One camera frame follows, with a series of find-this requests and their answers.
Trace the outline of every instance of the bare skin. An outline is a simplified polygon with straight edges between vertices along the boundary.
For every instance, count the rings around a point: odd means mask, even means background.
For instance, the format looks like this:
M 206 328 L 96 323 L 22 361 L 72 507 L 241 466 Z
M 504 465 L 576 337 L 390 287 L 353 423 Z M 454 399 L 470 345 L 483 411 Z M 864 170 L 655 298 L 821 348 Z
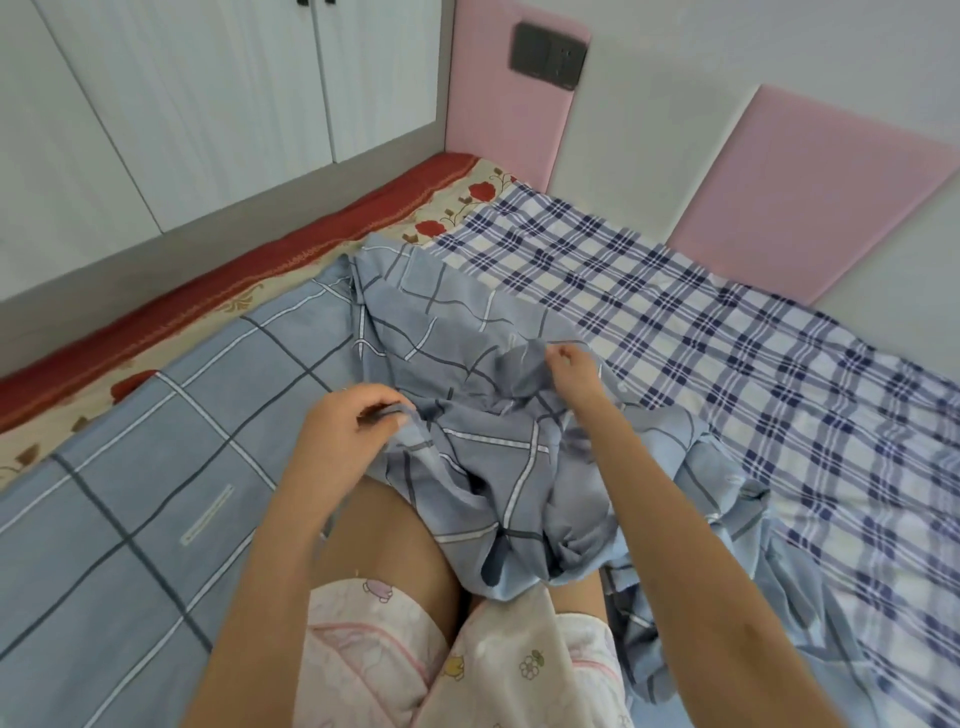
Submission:
M 606 401 L 589 355 L 552 348 L 547 363 L 590 435 L 694 725 L 841 726 L 762 595 Z M 413 508 L 363 476 L 403 418 L 366 425 L 361 415 L 397 402 L 409 404 L 388 387 L 361 384 L 327 395 L 307 416 L 183 726 L 290 725 L 309 594 L 323 584 L 392 584 L 453 642 L 463 595 L 453 570 Z M 348 494 L 316 554 L 324 523 Z M 549 591 L 558 613 L 606 621 L 596 572 Z

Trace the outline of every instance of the pajamas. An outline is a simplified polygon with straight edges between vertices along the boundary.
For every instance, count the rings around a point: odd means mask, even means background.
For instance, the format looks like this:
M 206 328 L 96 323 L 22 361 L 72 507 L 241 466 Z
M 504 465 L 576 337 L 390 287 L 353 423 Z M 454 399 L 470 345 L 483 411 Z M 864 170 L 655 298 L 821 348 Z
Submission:
M 610 629 L 538 585 L 486 601 L 451 646 L 409 596 L 347 579 L 310 595 L 297 728 L 629 728 Z

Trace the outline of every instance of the pink wall panel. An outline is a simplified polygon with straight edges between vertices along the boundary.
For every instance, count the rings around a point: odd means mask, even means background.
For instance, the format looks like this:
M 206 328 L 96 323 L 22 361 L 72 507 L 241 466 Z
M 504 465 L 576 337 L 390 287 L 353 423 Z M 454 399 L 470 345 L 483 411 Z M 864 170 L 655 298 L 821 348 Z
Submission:
M 446 149 L 502 164 L 544 192 L 573 91 L 510 70 L 513 30 L 521 20 L 590 40 L 586 26 L 513 0 L 457 0 Z
M 764 85 L 669 246 L 812 303 L 960 167 L 960 150 Z

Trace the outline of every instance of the blue and white checkered sheet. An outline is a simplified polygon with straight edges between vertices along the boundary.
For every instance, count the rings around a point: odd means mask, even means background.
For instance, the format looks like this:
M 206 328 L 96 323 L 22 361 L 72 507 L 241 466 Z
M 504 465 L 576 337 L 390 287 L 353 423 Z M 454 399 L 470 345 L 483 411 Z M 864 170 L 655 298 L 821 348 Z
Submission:
M 890 724 L 960 726 L 960 387 L 521 184 L 428 250 L 706 420 L 828 577 Z

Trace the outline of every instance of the black electrical socket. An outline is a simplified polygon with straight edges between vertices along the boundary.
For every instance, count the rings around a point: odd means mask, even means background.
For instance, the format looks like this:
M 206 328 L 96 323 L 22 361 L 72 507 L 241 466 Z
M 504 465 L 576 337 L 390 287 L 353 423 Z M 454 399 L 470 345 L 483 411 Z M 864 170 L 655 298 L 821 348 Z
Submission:
M 539 25 L 518 23 L 510 52 L 510 67 L 517 73 L 573 90 L 587 57 L 587 44 Z

